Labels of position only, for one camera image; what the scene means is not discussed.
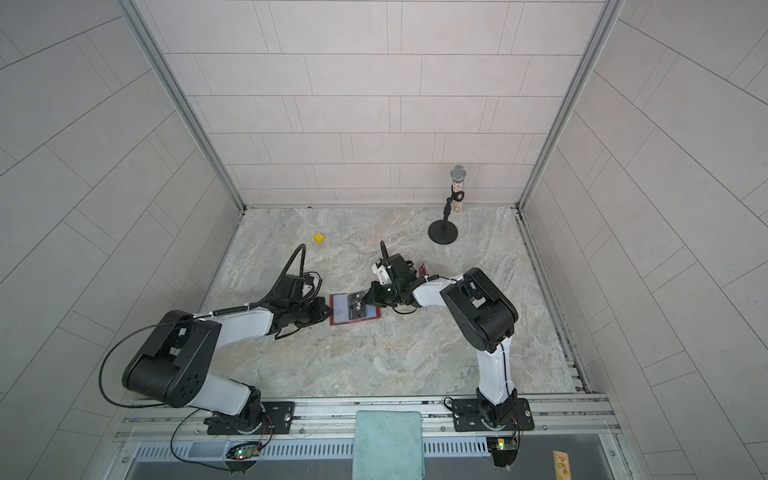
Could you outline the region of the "red leather card holder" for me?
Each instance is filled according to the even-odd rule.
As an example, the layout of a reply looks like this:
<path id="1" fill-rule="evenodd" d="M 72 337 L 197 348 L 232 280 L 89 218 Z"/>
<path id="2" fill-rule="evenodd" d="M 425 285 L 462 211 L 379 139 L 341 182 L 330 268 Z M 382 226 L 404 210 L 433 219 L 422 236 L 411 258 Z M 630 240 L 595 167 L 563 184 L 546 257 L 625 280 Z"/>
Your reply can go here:
<path id="1" fill-rule="evenodd" d="M 347 318 L 347 296 L 349 294 L 351 293 L 333 294 L 330 297 L 330 307 L 332 309 L 330 324 L 332 326 L 349 325 L 369 320 L 377 320 L 381 317 L 380 308 L 366 302 L 368 305 L 368 317 L 362 320 L 350 322 Z"/>

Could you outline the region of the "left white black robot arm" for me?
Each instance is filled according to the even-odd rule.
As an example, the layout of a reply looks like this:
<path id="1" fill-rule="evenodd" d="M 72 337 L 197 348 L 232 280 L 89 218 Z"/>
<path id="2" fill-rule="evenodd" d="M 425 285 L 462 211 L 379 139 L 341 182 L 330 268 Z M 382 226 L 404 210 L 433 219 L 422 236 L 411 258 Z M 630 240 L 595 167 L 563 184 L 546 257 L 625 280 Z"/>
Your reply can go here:
<path id="1" fill-rule="evenodd" d="M 217 350 L 250 338 L 279 339 L 321 323 L 332 309 L 319 295 L 322 279 L 310 271 L 285 274 L 261 302 L 195 316 L 167 313 L 129 362 L 123 387 L 173 408 L 210 411 L 210 434 L 249 434 L 267 423 L 261 392 L 210 371 Z"/>

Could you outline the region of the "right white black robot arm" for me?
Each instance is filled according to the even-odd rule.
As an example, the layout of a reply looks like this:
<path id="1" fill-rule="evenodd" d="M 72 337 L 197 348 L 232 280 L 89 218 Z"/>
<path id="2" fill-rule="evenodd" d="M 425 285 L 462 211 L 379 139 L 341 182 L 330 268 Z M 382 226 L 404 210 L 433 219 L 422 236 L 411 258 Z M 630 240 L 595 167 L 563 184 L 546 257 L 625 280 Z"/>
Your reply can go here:
<path id="1" fill-rule="evenodd" d="M 445 307 L 469 344 L 476 349 L 479 366 L 479 416 L 492 429 L 515 419 L 517 390 L 512 378 L 511 338 L 518 312 L 511 301 L 479 268 L 462 275 L 423 276 L 397 254 L 372 267 L 377 279 L 365 301 L 398 311 Z"/>

